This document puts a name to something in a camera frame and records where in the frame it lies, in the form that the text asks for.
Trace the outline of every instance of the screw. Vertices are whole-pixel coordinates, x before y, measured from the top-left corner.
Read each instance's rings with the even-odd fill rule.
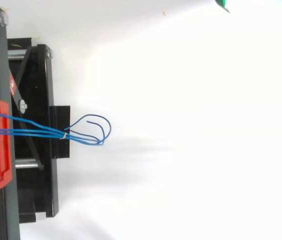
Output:
[[[25,103],[25,101],[23,99],[20,100],[20,102],[19,102],[19,109],[20,109],[20,112],[22,114],[24,114],[25,110],[27,110],[27,104]]]
[[[48,49],[46,51],[46,56],[47,56],[48,59],[49,58],[52,59],[53,58],[53,51],[51,49]]]
[[[0,26],[6,27],[9,24],[9,18],[4,11],[0,11]]]

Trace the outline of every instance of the white surface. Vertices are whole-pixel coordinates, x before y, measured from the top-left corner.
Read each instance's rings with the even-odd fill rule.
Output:
[[[105,146],[71,144],[60,212],[22,240],[282,239],[282,7],[0,2],[10,37],[54,50],[72,122],[113,123]]]

